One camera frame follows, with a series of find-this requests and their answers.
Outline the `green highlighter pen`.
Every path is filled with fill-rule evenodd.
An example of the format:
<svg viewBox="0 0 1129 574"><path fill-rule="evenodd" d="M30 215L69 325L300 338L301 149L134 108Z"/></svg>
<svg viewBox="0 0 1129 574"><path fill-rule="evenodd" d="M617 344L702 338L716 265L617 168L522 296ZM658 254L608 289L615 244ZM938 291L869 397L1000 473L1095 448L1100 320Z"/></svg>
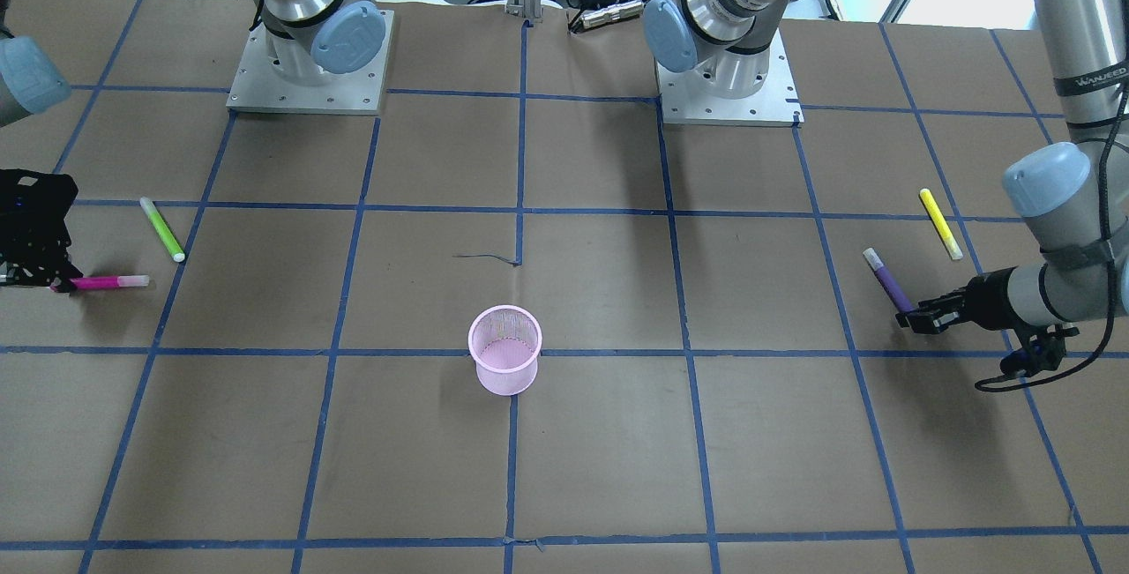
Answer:
<svg viewBox="0 0 1129 574"><path fill-rule="evenodd" d="M154 200L149 199L149 197L141 197L138 198L138 205L140 205L142 212L145 212L146 219L152 224L154 232L159 237L159 241L161 241L161 245L164 245L166 252L172 256L172 260L178 264L184 262L186 259L185 249L177 240L164 215L161 215L161 210L154 203Z"/></svg>

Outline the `pink mesh cup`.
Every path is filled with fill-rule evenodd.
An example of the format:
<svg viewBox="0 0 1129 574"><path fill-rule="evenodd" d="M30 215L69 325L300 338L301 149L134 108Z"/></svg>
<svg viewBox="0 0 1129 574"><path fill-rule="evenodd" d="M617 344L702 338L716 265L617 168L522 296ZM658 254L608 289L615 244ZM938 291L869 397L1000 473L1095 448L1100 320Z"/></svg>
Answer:
<svg viewBox="0 0 1129 574"><path fill-rule="evenodd" d="M528 310L485 308L469 327L467 346L480 385L496 395L520 394L537 377L542 328Z"/></svg>

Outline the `yellow highlighter pen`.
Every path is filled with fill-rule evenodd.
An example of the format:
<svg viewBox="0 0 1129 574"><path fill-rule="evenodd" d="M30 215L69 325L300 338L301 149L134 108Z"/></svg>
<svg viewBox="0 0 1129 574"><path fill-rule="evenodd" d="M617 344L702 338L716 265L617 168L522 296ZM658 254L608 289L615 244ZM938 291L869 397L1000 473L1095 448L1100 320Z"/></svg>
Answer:
<svg viewBox="0 0 1129 574"><path fill-rule="evenodd" d="M964 258L964 253L959 245L957 240L953 231L949 228L949 224L942 214L942 208L937 205L936 198L933 195L931 189L922 188L918 191L918 197L920 203L924 205L924 211L929 217L945 252L948 254L952 261L961 261Z"/></svg>

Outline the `purple highlighter pen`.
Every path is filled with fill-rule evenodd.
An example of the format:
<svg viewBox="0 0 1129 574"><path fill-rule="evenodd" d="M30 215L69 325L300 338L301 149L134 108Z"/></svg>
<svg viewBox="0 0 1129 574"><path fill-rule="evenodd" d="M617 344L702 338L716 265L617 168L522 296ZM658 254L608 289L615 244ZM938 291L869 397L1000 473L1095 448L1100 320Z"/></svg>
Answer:
<svg viewBox="0 0 1129 574"><path fill-rule="evenodd" d="M912 301L908 299L907 294L902 290L901 286L898 284L895 277L891 270L886 267L886 262L882 260L879 253L872 246L864 249L863 251L864 261L870 267L870 273L875 277L875 280L879 282L883 292L886 293L889 301L898 310L899 313L908 313L914 308Z"/></svg>

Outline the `pink highlighter pen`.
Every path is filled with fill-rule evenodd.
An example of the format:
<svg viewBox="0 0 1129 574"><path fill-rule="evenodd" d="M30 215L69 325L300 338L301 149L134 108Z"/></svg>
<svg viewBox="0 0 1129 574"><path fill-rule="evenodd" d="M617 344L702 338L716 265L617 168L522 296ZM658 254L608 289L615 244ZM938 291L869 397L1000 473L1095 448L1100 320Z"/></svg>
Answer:
<svg viewBox="0 0 1129 574"><path fill-rule="evenodd" d="M56 282L49 286L49 288L59 293L71 290L114 290L142 288L148 286L150 281L152 281L152 278L149 275L93 276Z"/></svg>

